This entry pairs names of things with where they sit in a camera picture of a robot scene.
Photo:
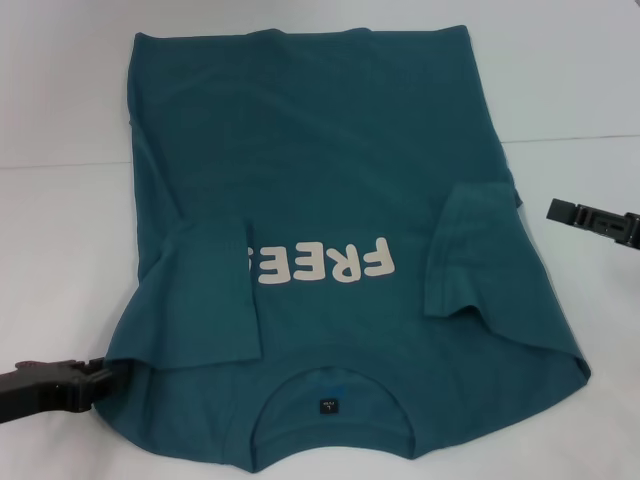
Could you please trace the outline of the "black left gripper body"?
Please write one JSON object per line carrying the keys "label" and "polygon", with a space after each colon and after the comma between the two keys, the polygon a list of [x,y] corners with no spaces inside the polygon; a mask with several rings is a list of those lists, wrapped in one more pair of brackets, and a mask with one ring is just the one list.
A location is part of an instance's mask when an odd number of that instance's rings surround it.
{"label": "black left gripper body", "polygon": [[87,412],[88,380],[84,362],[19,362],[0,374],[0,424],[50,411]]}

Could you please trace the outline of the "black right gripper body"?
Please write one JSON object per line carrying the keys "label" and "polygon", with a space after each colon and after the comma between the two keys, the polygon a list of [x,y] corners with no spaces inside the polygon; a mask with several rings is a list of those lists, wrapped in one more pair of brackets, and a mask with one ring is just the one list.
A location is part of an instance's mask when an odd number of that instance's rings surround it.
{"label": "black right gripper body", "polygon": [[616,243],[629,248],[640,248],[640,214],[627,212],[624,218],[626,224],[623,236]]}

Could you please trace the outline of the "teal t-shirt with FREE print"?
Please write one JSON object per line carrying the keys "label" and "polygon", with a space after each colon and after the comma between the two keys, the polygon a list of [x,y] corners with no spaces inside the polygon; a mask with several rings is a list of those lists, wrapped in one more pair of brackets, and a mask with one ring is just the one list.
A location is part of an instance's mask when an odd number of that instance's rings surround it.
{"label": "teal t-shirt with FREE print", "polygon": [[138,34],[127,103],[131,376],[97,410],[136,446],[414,459],[588,383],[465,27]]}

